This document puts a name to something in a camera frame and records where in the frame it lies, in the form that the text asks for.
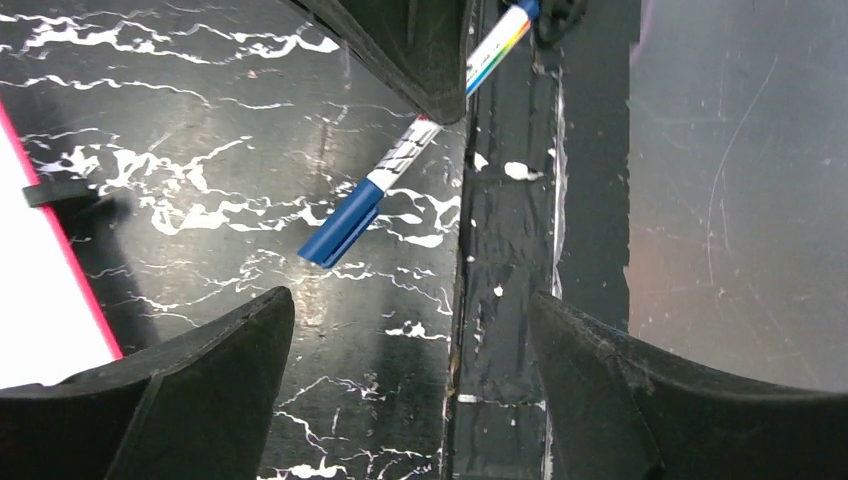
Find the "white whiteboard marker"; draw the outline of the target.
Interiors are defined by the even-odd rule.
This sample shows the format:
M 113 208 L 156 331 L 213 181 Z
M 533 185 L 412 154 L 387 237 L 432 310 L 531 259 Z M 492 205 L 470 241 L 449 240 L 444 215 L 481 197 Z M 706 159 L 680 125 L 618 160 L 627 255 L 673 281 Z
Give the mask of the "white whiteboard marker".
M 511 6 L 484 36 L 466 62 L 465 95 L 470 97 L 530 30 L 539 14 L 538 1 Z M 419 116 L 363 179 L 367 191 L 385 194 L 421 155 L 443 127 Z

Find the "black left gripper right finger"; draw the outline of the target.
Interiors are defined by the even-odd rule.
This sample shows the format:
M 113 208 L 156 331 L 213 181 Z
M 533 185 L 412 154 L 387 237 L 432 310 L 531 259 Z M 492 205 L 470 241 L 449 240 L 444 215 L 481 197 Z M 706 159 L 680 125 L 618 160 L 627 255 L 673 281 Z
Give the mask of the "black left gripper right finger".
M 538 293 L 528 309 L 569 479 L 843 479 L 847 396 L 716 370 Z

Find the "blue marker cap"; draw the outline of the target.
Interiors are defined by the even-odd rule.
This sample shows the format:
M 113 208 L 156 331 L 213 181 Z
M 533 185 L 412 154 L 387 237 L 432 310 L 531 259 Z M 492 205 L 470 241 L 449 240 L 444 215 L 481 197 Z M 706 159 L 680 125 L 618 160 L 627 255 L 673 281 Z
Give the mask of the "blue marker cap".
M 384 191 L 369 179 L 363 179 L 309 240 L 298 255 L 329 269 L 376 219 Z

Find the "pink framed whiteboard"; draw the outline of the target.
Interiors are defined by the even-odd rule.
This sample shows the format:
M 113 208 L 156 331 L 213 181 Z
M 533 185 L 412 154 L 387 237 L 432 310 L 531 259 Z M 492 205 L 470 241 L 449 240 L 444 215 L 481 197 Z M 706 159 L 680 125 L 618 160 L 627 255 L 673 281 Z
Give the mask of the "pink framed whiteboard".
M 53 385 L 123 354 L 64 223 L 92 206 L 28 206 L 38 178 L 1 115 L 1 385 Z

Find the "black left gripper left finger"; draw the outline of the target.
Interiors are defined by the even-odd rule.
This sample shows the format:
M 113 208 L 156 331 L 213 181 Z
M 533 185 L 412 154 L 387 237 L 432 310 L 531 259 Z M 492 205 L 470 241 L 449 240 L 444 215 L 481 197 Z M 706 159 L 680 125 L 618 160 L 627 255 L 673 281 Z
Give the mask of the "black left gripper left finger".
M 1 393 L 5 479 L 253 479 L 293 337 L 275 287 L 164 343 Z

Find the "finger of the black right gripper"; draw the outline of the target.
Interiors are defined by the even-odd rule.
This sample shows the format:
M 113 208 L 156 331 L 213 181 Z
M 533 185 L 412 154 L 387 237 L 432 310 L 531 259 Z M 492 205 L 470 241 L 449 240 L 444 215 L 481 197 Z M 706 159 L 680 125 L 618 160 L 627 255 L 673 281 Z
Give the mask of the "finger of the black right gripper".
M 345 41 L 366 68 L 429 119 L 466 113 L 474 3 L 466 0 L 303 0 L 295 3 Z

